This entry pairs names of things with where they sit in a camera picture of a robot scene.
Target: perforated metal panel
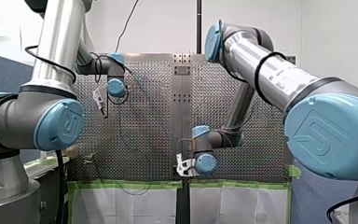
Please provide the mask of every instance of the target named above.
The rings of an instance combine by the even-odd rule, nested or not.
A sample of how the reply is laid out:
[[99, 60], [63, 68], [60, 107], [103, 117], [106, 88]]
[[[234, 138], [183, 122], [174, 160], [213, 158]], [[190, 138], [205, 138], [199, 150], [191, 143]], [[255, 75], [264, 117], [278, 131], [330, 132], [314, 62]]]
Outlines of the perforated metal panel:
[[[123, 105], [109, 104], [108, 119], [92, 99], [97, 88], [94, 76], [78, 78], [75, 89], [86, 111], [86, 123], [70, 179], [172, 179], [169, 58], [139, 56], [134, 61], [128, 56], [126, 65], [134, 74], [125, 74], [129, 98]], [[106, 83], [105, 77], [100, 83]]]
[[[214, 129], [225, 123], [239, 82], [218, 64], [193, 58], [193, 126], [207, 124]], [[202, 178], [244, 179], [284, 182], [291, 157], [285, 148], [282, 113], [255, 96], [251, 115], [243, 128], [242, 147], [214, 151], [217, 172]]]
[[[174, 72], [176, 57], [127, 55], [126, 65], [135, 74], [125, 77], [129, 99], [124, 105], [109, 104], [108, 119], [92, 100], [97, 88], [94, 76], [78, 77], [75, 89], [86, 110], [86, 124], [78, 141], [79, 156], [70, 166], [70, 179], [172, 180], [178, 137], [189, 137], [189, 127], [195, 125], [219, 128], [224, 124], [238, 83], [219, 65], [195, 55], [191, 63], [190, 58], [186, 62], [190, 74], [179, 77]], [[282, 114], [258, 97], [251, 110], [244, 146], [216, 150], [219, 169], [206, 177], [286, 181], [290, 156], [284, 149]]]

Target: white paper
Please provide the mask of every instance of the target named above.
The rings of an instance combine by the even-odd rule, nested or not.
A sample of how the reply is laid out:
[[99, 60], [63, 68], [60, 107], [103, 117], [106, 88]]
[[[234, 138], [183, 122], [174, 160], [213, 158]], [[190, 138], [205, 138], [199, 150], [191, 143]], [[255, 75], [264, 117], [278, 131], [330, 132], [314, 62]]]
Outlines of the white paper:
[[20, 37], [0, 36], [0, 56], [18, 61], [21, 56]]
[[220, 218], [218, 223], [255, 224], [257, 192], [258, 189], [223, 187]]
[[18, 15], [0, 14], [0, 36], [20, 36], [20, 22]]
[[[144, 189], [126, 189], [139, 194]], [[174, 224], [176, 189], [150, 189], [130, 195], [122, 189], [80, 189], [74, 195], [72, 223]]]
[[191, 188], [191, 223], [216, 223], [220, 216], [222, 188]]
[[19, 62], [34, 66], [34, 57], [25, 52], [25, 50], [22, 48]]
[[43, 20], [38, 14], [26, 15], [21, 19], [21, 48], [37, 45], [42, 32]]
[[287, 191], [281, 189], [259, 189], [255, 224], [287, 223]]

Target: metal pole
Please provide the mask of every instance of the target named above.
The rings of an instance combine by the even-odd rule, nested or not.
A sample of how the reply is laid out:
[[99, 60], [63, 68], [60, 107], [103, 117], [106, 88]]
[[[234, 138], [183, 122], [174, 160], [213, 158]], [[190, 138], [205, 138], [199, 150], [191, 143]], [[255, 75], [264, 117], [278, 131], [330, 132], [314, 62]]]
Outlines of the metal pole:
[[[83, 0], [51, 0], [44, 16], [37, 54], [69, 69], [75, 68], [80, 31], [86, 13]], [[31, 81], [24, 86], [45, 86], [72, 91], [72, 75], [36, 60]]]
[[197, 0], [197, 54], [201, 54], [202, 0]]
[[[225, 42], [227, 62], [233, 71], [255, 85], [255, 69], [261, 59], [271, 53], [238, 32]], [[267, 99], [281, 111], [309, 84], [319, 78], [311, 76], [281, 57], [269, 58], [261, 67], [258, 83]]]

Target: robotic arm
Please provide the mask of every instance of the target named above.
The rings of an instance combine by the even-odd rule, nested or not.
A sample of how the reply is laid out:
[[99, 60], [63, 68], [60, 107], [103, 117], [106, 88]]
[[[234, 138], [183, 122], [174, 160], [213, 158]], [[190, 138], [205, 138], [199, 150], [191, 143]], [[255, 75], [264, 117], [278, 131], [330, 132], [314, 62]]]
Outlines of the robotic arm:
[[[206, 59], [246, 81], [221, 131], [235, 130], [243, 122], [255, 90], [285, 115], [287, 146], [301, 164], [327, 178], [358, 180], [358, 88], [337, 77], [314, 77], [272, 51], [269, 36], [261, 30], [223, 23], [209, 30]], [[221, 131], [205, 126], [193, 129], [198, 158], [209, 154], [208, 160], [196, 157], [191, 162], [199, 173], [215, 169], [212, 148], [227, 147], [225, 139], [238, 144], [233, 138], [239, 138], [237, 134]]]
[[48, 1], [37, 51], [44, 60], [35, 61], [32, 78], [18, 95], [0, 94], [0, 223], [39, 221], [39, 184], [29, 180], [19, 149], [62, 150], [81, 133], [84, 112], [70, 71], [90, 7], [90, 0]]

